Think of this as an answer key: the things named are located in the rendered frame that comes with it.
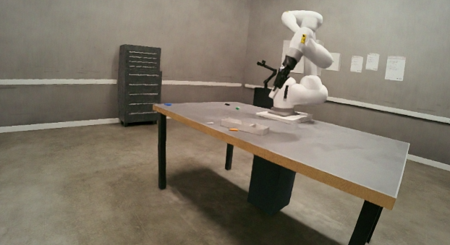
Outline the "white rack of three bins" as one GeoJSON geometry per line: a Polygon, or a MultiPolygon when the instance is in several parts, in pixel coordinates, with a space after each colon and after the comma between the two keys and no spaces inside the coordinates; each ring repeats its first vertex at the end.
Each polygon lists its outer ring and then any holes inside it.
{"type": "Polygon", "coordinates": [[[254,124],[247,121],[241,121],[237,119],[222,119],[221,126],[226,126],[233,129],[238,129],[244,132],[249,132],[253,134],[265,135],[269,132],[269,126],[264,126],[260,124],[254,124]]]}

